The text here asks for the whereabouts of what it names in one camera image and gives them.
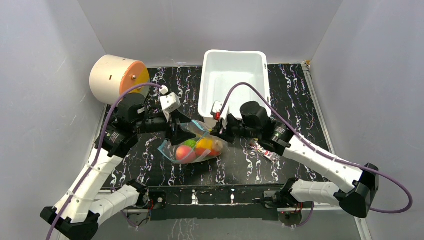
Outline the green toy lime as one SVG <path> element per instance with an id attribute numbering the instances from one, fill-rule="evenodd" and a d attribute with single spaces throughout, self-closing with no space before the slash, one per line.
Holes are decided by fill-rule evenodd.
<path id="1" fill-rule="evenodd" d="M 194 149 L 196 147 L 196 144 L 197 144 L 197 141 L 195 139 L 189 139 L 189 140 L 186 140 L 183 143 L 184 146 L 188 146 L 188 147 L 190 147 L 192 149 Z"/>

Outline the toy peach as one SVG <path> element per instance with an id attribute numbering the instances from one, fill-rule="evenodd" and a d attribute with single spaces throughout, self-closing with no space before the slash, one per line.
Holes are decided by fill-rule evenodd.
<path id="1" fill-rule="evenodd" d="M 181 145 L 176 149 L 175 160 L 180 164 L 190 164 L 197 159 L 193 149 L 186 145 Z"/>

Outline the white toy garlic bulb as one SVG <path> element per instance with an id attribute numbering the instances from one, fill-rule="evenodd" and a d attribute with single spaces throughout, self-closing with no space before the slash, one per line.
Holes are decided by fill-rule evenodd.
<path id="1" fill-rule="evenodd" d="M 213 143 L 213 150 L 215 152 L 221 152 L 223 149 L 223 142 L 221 140 L 215 140 Z"/>

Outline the red toy pepper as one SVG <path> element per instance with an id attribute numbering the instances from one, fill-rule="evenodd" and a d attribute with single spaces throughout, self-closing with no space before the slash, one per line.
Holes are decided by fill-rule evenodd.
<path id="1" fill-rule="evenodd" d="M 208 148 L 196 148 L 194 152 L 198 157 L 205 156 L 207 158 L 215 158 L 221 154 L 220 151 Z"/>

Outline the yellow toy mango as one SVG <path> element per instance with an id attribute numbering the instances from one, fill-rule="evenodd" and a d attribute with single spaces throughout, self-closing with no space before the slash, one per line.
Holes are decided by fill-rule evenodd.
<path id="1" fill-rule="evenodd" d="M 213 150 L 215 147 L 215 141 L 211 138 L 202 138 L 197 141 L 195 149 Z"/>

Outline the clear zip top bag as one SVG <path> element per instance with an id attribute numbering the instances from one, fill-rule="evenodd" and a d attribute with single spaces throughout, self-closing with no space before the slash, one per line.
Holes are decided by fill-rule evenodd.
<path id="1" fill-rule="evenodd" d="M 212 136 L 212 127 L 202 121 L 182 123 L 181 128 L 194 134 L 194 137 L 178 145 L 164 140 L 158 147 L 162 156 L 174 164 L 200 163 L 226 155 L 229 151 L 229 144 L 219 137 Z"/>

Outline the white plastic bin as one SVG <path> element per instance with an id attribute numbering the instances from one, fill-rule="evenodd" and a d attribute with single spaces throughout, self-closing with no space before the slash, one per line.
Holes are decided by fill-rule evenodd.
<path id="1" fill-rule="evenodd" d="M 204 123 L 214 127 L 213 115 L 224 112 L 241 119 L 240 107 L 255 101 L 272 111 L 267 57 L 260 51 L 208 50 L 203 59 L 198 113 Z"/>

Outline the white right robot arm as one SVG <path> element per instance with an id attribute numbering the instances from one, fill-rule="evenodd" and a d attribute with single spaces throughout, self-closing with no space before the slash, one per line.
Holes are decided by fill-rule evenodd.
<path id="1" fill-rule="evenodd" d="M 296 161 L 329 180 L 327 183 L 289 180 L 279 193 L 286 206 L 316 202 L 339 206 L 357 218 L 368 216 L 379 186 L 376 166 L 368 163 L 363 170 L 360 166 L 350 166 L 348 161 L 337 160 L 337 156 L 302 135 L 295 135 L 286 124 L 272 120 L 255 101 L 243 104 L 240 113 L 241 119 L 228 114 L 219 120 L 211 135 L 228 143 L 236 138 L 256 139 L 263 149 Z"/>

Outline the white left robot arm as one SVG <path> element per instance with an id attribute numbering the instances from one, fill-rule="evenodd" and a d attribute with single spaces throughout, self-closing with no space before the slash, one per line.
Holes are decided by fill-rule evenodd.
<path id="1" fill-rule="evenodd" d="M 106 220 L 127 207 L 151 206 L 148 188 L 136 180 L 101 200 L 96 196 L 138 143 L 139 135 L 163 132 L 173 145 L 194 138 L 193 133 L 183 129 L 191 119 L 182 113 L 180 98 L 173 92 L 163 93 L 159 102 L 160 110 L 150 111 L 143 95 L 128 93 L 112 104 L 85 167 L 66 194 L 40 213 L 52 230 L 69 240 L 91 240 Z"/>

